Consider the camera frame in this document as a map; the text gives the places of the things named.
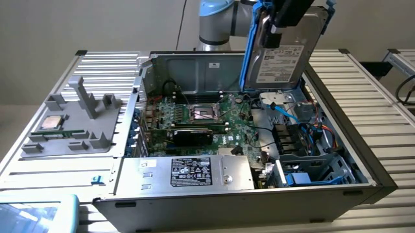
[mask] metal grill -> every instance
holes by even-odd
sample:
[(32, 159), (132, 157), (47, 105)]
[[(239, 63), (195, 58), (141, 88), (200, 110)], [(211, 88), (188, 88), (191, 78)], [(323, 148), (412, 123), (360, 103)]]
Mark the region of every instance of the metal grill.
[[(71, 89), (67, 89), (64, 84), (71, 72), (77, 72), (76, 74), (84, 76), (88, 92), (93, 92), (97, 97), (104, 93), (115, 93), (117, 98), (121, 98), (125, 102), (133, 77), (137, 76), (135, 73), (136, 67), (132, 66), (137, 56), (137, 52), (88, 53), (81, 60), (73, 61), (72, 66), (77, 68), (71, 68), (67, 71), (63, 77), (65, 81), (57, 84), (53, 92), (61, 88), (65, 99), (76, 100)], [(356, 206), (332, 223), (268, 226), (216, 230), (215, 232), (415, 232), (415, 128), (412, 115), (400, 104), (395, 103), (394, 97), (382, 88), (375, 78), (363, 70), (350, 54), (342, 54), (338, 50), (316, 50), (310, 63), (399, 185), (399, 189), (376, 204)], [(32, 192), (35, 187), (55, 184), (56, 186), (49, 187), (48, 190), (61, 193), (72, 192), (80, 195), (81, 200), (91, 200), (91, 196), (96, 197), (99, 193), (107, 191), (101, 189), (105, 188), (104, 186), (91, 186), (88, 184), (89, 178), (99, 171), (107, 170), (109, 172), (111, 170), (112, 163), (109, 161), (112, 158), (105, 154), (83, 155), (81, 158), (68, 156), (68, 158), (49, 158), (35, 161), (20, 161), (19, 155), (13, 156), (12, 154), (9, 153), (7, 156), (11, 159), (9, 165), (5, 162), (0, 165), (0, 171), (3, 171), (0, 185), (7, 183), (4, 179), (12, 182), (17, 178), (17, 182), (13, 185), (9, 184), (11, 190), (8, 192)], [(71, 171), (75, 168), (77, 168), (77, 175), (71, 175), (73, 177), (71, 179), (65, 177), (67, 173), (63, 171)], [(55, 171), (56, 179), (47, 175), (45, 170)], [(84, 203), (80, 207), (77, 232), (117, 232), (104, 216), (88, 203)]]

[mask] teal plastic part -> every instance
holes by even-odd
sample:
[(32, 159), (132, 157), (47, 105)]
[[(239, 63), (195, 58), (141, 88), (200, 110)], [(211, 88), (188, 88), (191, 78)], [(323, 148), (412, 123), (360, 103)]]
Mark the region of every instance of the teal plastic part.
[(59, 196), (11, 196), (0, 195), (1, 204), (31, 204), (31, 203), (56, 203), (57, 210), (49, 224), (48, 233), (76, 233), (79, 224), (79, 199), (76, 195)]

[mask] white wall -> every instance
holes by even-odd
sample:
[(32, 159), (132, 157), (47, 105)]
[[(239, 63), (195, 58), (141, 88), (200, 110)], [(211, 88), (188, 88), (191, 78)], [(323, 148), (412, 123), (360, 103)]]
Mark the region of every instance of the white wall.
[(77, 50), (173, 50), (183, 4), (0, 0), (0, 102), (40, 104)]
[[(199, 2), (187, 1), (180, 50), (197, 45)], [(39, 104), (79, 49), (173, 50), (183, 3), (0, 0), (0, 102)], [(319, 49), (380, 60), (387, 48), (415, 48), (414, 0), (338, 0), (336, 9)], [(232, 38), (231, 46), (244, 49), (246, 39)]]

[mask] warning label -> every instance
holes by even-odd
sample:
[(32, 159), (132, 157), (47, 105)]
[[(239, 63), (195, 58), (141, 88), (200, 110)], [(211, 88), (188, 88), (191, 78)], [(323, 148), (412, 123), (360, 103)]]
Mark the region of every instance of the warning label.
[(210, 158), (171, 160), (171, 180), (173, 187), (212, 185)]
[(303, 48), (303, 45), (291, 45), (280, 46), (278, 49), (266, 49), (256, 83), (290, 82)]

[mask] green circuit board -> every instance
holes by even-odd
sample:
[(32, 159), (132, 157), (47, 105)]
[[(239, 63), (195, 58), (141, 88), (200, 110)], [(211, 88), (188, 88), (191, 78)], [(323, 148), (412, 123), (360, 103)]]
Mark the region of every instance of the green circuit board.
[[(175, 104), (172, 99), (164, 98), (159, 103), (147, 106), (147, 142), (149, 157), (184, 156), (184, 155), (230, 155), (231, 150), (240, 146), (243, 153), (248, 157), (250, 165), (262, 168), (259, 142), (255, 140), (256, 130), (247, 125), (248, 104), (235, 103), (238, 94), (227, 96), (220, 103), (208, 104)], [(215, 108), (215, 117), (207, 118), (201, 115), (191, 114), (199, 108)], [(169, 134), (180, 129), (214, 130), (212, 144), (203, 147), (176, 147), (171, 141)]]

